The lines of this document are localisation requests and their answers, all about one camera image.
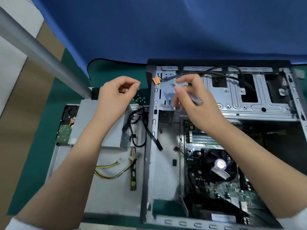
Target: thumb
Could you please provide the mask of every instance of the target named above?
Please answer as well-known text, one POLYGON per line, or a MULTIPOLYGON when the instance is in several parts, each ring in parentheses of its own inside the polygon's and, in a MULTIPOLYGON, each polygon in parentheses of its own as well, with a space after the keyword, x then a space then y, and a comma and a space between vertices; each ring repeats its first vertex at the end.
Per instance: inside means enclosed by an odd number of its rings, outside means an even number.
POLYGON ((132 98, 136 95, 136 92, 139 90, 140 83, 134 83, 128 91, 124 94, 125 99, 131 101, 132 98))
POLYGON ((189 97, 188 93, 181 87, 175 86, 174 87, 176 96, 179 99, 179 102, 183 105, 183 107, 187 110, 189 107, 194 106, 193 101, 189 97))

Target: screwdriver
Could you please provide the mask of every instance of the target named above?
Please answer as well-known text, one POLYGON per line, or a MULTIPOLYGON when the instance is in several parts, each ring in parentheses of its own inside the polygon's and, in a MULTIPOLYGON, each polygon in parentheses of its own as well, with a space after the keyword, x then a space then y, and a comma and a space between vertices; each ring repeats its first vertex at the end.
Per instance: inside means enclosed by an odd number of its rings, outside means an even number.
POLYGON ((195 97, 194 95, 192 95, 192 94, 190 94, 190 93, 188 93, 188 95, 189 95, 190 99, 191 99, 196 105, 199 105, 199 106, 200 106, 200 105, 203 103, 202 100, 200 100, 199 98, 195 97))

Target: hand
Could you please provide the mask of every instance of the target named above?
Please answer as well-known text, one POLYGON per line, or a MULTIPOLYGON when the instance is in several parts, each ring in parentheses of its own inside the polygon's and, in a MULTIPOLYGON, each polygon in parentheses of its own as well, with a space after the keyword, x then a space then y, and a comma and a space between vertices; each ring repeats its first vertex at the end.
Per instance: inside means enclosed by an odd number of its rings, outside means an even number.
POLYGON ((204 86, 198 74, 188 74, 176 80, 176 83, 192 83, 192 86, 175 86, 174 107, 179 102, 187 112, 192 123, 207 134, 222 130, 223 126, 229 123, 222 115, 212 93, 204 86), (192 93, 203 101, 202 105, 195 105, 187 92, 192 93))
POLYGON ((94 118, 112 127, 114 123, 125 113, 127 106, 136 91, 140 82, 131 77, 117 77, 106 82, 99 91, 98 104, 94 118))

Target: forearm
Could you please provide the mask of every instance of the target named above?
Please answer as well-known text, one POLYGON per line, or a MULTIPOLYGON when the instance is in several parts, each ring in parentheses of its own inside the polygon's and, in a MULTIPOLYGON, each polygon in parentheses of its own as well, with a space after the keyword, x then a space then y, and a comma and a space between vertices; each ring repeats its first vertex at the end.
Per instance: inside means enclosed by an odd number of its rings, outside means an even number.
POLYGON ((307 207, 307 177, 268 152, 230 123, 211 136, 232 156, 277 218, 291 217, 307 207))
POLYGON ((100 147, 109 129, 107 124, 97 124, 94 117, 63 163, 21 210, 17 219, 46 230, 78 228, 100 147))

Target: white sleeve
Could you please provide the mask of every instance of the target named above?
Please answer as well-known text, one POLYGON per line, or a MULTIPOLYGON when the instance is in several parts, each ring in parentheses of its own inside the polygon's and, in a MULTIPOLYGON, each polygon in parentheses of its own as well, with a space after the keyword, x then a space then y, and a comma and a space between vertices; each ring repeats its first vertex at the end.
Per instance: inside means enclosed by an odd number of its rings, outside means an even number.
POLYGON ((285 230, 307 229, 307 208, 291 218, 277 219, 285 230))
POLYGON ((13 217, 5 230, 42 230, 42 229, 33 227, 29 224, 25 224, 13 217))

